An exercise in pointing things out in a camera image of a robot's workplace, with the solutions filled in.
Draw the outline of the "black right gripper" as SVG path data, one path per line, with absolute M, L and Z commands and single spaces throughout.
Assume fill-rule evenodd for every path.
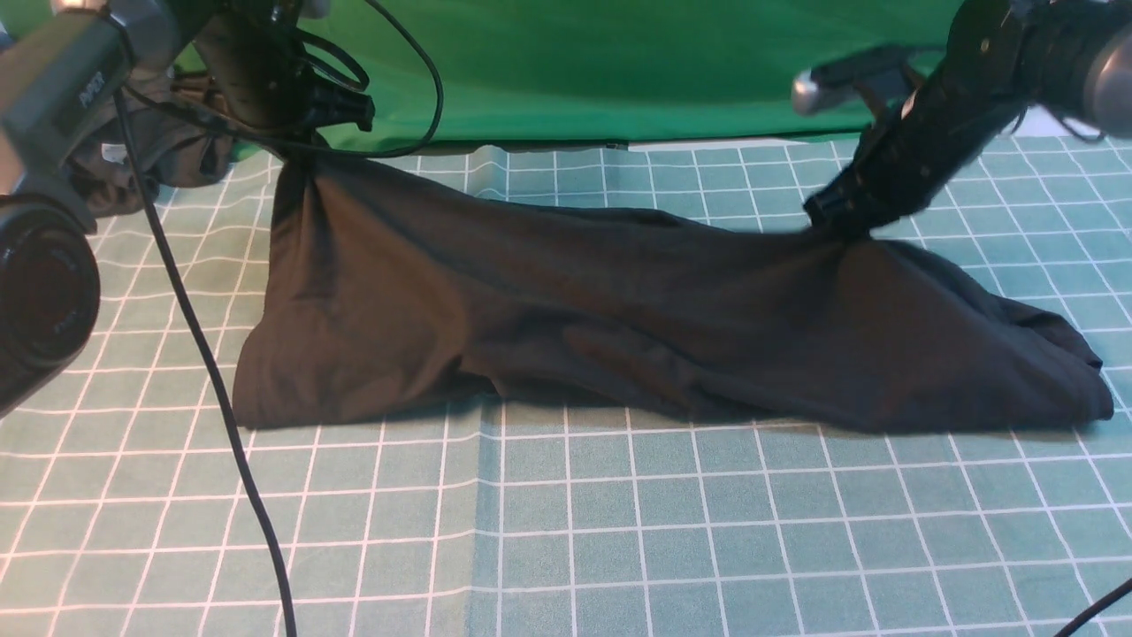
M 927 76 L 900 64 L 909 94 L 884 97 L 873 78 L 854 85 L 874 122 L 854 158 L 804 204 L 811 225 L 846 239 L 925 210 L 1003 129 L 1028 109 L 1017 81 L 1036 1 L 967 1 Z

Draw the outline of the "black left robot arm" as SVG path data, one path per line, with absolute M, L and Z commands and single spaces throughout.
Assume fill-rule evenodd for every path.
M 96 218 L 65 161 L 142 74 L 195 48 L 213 117 L 271 145 L 335 124 L 371 129 L 363 76 L 317 74 L 300 1 L 105 1 L 61 8 L 3 54 L 3 412 L 60 375 L 96 325 Z

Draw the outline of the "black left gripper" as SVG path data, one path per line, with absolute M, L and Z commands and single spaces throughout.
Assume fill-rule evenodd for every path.
M 372 130 L 369 76 L 355 58 L 298 25 L 302 1 L 197 1 L 195 107 L 282 158 L 329 152 L 324 130 Z

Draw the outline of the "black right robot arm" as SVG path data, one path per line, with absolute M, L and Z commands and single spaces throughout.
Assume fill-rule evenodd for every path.
M 804 204 L 813 226 L 856 238 L 925 210 L 1007 124 L 1047 110 L 1131 134 L 1127 1 L 967 1 L 929 75 L 927 48 L 885 44 L 818 64 L 792 83 L 800 117 L 858 97 L 873 114 L 854 160 Z

